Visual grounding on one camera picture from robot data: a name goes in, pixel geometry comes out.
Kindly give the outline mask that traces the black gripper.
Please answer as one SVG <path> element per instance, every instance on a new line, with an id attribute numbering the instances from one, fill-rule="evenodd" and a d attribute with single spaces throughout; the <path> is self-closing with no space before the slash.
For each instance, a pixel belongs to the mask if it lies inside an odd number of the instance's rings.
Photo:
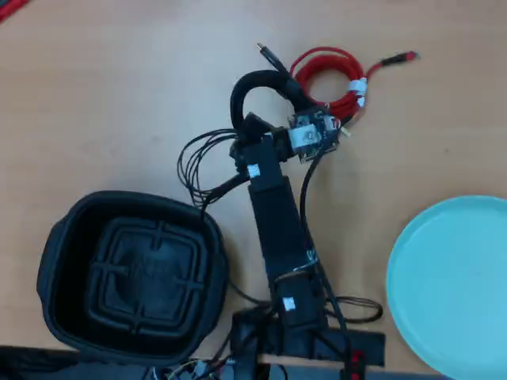
<path id="1" fill-rule="evenodd" d="M 250 112 L 240 123 L 240 139 L 261 139 L 261 158 L 268 162 L 286 162 L 296 156 L 284 127 L 274 127 L 258 115 Z"/>

